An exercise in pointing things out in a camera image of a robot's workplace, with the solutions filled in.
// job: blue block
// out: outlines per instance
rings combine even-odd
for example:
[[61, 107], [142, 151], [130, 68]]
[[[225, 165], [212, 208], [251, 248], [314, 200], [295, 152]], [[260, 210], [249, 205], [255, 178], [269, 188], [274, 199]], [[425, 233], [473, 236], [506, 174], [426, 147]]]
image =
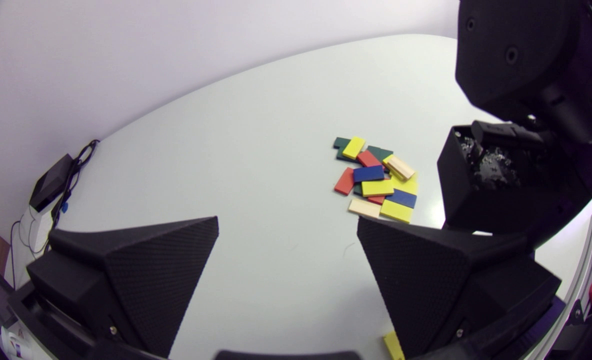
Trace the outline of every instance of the blue block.
[[385, 173], [381, 165], [367, 166], [353, 169], [353, 182], [370, 182], [371, 180], [383, 180]]
[[394, 189], [393, 194], [385, 197], [385, 200], [393, 201], [394, 203], [405, 205], [406, 207], [412, 209], [416, 205], [416, 199], [417, 196], [415, 196], [415, 194], [410, 194], [399, 189]]

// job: cable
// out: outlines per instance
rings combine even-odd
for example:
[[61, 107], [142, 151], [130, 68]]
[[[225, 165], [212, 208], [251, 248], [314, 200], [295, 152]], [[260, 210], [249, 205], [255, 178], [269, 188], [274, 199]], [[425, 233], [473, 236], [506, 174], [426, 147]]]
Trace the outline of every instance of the cable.
[[[65, 191], [63, 191], [62, 196], [58, 199], [56, 206], [54, 206], [54, 208], [51, 210], [51, 218], [53, 220], [53, 223], [51, 224], [52, 229], [55, 229], [56, 225], [58, 225], [58, 221], [61, 219], [61, 210], [63, 209], [65, 203], [67, 203], [67, 200], [70, 198], [70, 196], [72, 196], [72, 191], [79, 183], [81, 170], [90, 161], [92, 155], [94, 155], [94, 151], [96, 150], [98, 143], [100, 143], [99, 139], [93, 139], [84, 148], [82, 148], [82, 150], [78, 153], [78, 156], [72, 160], [69, 171], [67, 172], [67, 178], [65, 180]], [[76, 181], [72, 184], [74, 176], [76, 176]], [[47, 253], [50, 248], [49, 239], [45, 241], [45, 244], [42, 248], [44, 249], [43, 253]]]
[[14, 266], [14, 226], [18, 224], [18, 229], [20, 229], [20, 220], [15, 221], [12, 224], [12, 228], [9, 230], [9, 248], [12, 253], [12, 278], [14, 280], [14, 290], [16, 289], [16, 268]]

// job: table surface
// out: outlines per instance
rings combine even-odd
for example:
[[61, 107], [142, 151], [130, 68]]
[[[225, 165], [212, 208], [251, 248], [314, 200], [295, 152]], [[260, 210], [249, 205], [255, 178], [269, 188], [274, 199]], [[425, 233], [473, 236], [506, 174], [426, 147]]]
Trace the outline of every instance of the table surface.
[[[220, 235], [172, 359], [229, 349], [354, 350], [386, 360], [382, 336], [393, 327], [356, 237], [358, 217], [347, 212], [353, 195], [333, 191], [354, 165], [335, 160], [332, 143], [360, 136], [393, 150], [419, 173], [412, 224], [442, 226], [436, 160], [450, 127], [496, 121], [456, 84], [456, 45], [429, 35], [356, 41], [178, 98], [98, 145], [58, 227], [218, 216]], [[562, 235], [562, 248], [584, 242], [583, 220], [576, 222], [581, 235]], [[547, 261], [561, 258], [548, 250]]]

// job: screw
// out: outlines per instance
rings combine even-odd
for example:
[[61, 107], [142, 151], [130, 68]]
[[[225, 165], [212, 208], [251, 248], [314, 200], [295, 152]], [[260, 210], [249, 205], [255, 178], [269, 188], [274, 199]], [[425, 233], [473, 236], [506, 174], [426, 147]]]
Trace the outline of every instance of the screw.
[[504, 53], [504, 61], [506, 61], [509, 65], [516, 64], [518, 61], [518, 48], [515, 46], [510, 46], [507, 48], [506, 53]]
[[475, 26], [476, 26], [476, 20], [474, 20], [473, 17], [470, 17], [469, 20], [467, 20], [467, 30], [472, 32], [474, 30]]

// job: green block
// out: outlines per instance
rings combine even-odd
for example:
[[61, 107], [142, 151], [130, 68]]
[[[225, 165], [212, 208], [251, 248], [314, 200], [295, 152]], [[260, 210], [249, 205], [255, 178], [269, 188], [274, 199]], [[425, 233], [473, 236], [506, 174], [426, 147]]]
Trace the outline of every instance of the green block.
[[343, 155], [343, 151], [344, 150], [345, 150], [344, 147], [338, 148], [338, 152], [336, 153], [336, 159], [337, 160], [342, 160], [344, 162], [350, 162], [350, 163], [354, 163], [354, 164], [360, 164], [361, 163], [357, 159], [350, 159], [349, 157], [346, 157], [345, 155]]
[[353, 193], [358, 196], [363, 196], [363, 187], [360, 182], [356, 182], [353, 185]]
[[[378, 159], [379, 162], [383, 162], [383, 159], [389, 157], [389, 155], [392, 155], [394, 153], [394, 151], [390, 151], [390, 150], [385, 150], [384, 148], [380, 148], [380, 147], [376, 147], [376, 146], [367, 146], [367, 151], [369, 151], [372, 155], [374, 155], [374, 158]], [[390, 169], [385, 168], [385, 174], [389, 174], [390, 173]]]
[[380, 147], [367, 146], [367, 151], [369, 151], [372, 155], [374, 155], [374, 157], [376, 159], [378, 159], [379, 162], [382, 162], [383, 159], [385, 159], [384, 157], [383, 157], [383, 159], [380, 158], [380, 155], [381, 155], [381, 148]]
[[394, 151], [392, 150], [385, 150], [384, 148], [381, 148], [380, 155], [382, 159], [380, 157], [376, 157], [376, 159], [378, 159], [380, 162], [383, 162], [383, 159], [389, 157], [389, 155], [392, 155], [393, 153]]
[[344, 137], [337, 137], [334, 140], [334, 149], [342, 148], [342, 150], [345, 150], [347, 144], [349, 144], [350, 141], [350, 139], [346, 139]]

